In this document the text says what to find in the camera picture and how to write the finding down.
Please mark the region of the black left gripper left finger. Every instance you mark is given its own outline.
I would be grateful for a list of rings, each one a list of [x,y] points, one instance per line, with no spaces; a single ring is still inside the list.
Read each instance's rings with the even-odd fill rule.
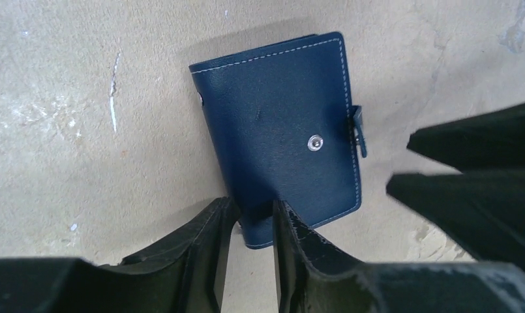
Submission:
[[[0,312],[220,312],[238,218],[230,198],[217,198],[117,265],[0,258]]]

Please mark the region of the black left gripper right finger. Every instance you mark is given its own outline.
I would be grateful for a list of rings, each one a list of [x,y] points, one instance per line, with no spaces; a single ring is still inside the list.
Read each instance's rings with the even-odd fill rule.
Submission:
[[[366,263],[273,204],[280,312],[525,312],[525,273],[510,263]]]

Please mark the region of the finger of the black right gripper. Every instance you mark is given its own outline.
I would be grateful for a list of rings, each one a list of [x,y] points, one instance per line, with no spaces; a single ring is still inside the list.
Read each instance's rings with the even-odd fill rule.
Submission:
[[[525,170],[394,174],[386,191],[474,259],[512,263],[525,272]]]
[[[407,149],[458,171],[525,168],[525,103],[420,128]]]

